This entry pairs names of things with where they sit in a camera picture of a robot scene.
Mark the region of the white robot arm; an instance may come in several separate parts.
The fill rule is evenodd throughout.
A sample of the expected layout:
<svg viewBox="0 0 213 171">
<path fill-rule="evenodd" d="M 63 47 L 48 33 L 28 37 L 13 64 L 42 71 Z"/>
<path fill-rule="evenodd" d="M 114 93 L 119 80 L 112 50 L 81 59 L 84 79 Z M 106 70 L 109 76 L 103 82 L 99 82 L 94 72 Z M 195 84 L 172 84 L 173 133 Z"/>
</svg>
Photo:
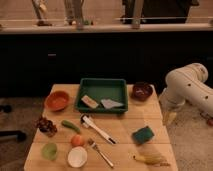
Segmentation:
<svg viewBox="0 0 213 171">
<path fill-rule="evenodd" d="M 159 96 L 164 125 L 172 123 L 185 101 L 213 114 L 213 88 L 205 84 L 207 79 L 208 70 L 200 63 L 174 69 L 166 75 L 166 88 Z"/>
</svg>

